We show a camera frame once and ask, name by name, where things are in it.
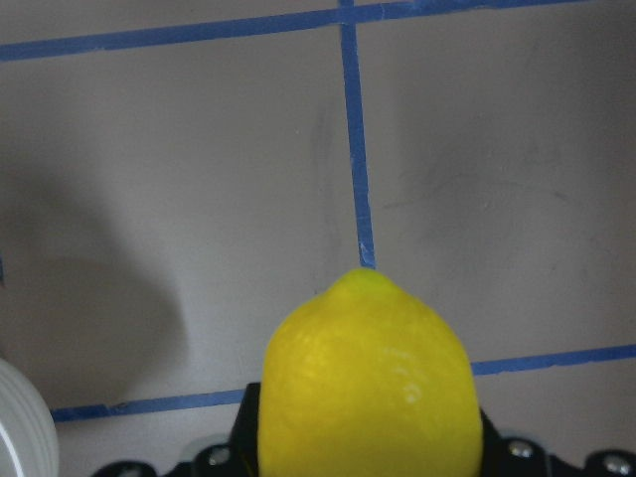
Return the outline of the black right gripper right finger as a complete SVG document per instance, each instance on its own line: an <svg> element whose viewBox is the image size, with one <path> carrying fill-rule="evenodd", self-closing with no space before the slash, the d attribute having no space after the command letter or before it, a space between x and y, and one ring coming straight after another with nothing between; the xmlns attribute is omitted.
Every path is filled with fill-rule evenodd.
<svg viewBox="0 0 636 477"><path fill-rule="evenodd" d="M483 456L479 476L584 477L634 476L635 453L607 449L590 453L581 466L574 466L546 451L532 440L503 436L484 410Z"/></svg>

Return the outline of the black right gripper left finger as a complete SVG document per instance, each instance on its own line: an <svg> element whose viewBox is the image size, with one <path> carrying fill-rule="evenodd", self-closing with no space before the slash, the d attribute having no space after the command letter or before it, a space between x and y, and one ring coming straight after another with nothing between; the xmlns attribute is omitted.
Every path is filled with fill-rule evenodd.
<svg viewBox="0 0 636 477"><path fill-rule="evenodd" d="M210 444L165 476L257 476L257 418L260 383L247 385L228 439Z"/></svg>

